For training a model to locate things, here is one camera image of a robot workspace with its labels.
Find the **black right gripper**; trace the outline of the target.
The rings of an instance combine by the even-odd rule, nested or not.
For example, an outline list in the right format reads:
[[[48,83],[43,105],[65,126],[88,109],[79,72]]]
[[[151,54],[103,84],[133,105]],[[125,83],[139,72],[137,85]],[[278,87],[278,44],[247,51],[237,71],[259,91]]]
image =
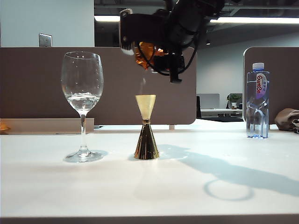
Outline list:
[[[135,14],[134,37],[138,41],[162,45],[166,48],[184,49],[198,34],[201,26],[200,9],[157,10],[154,14]],[[170,82],[179,84],[179,56],[166,54],[154,56],[154,70],[169,76]]]

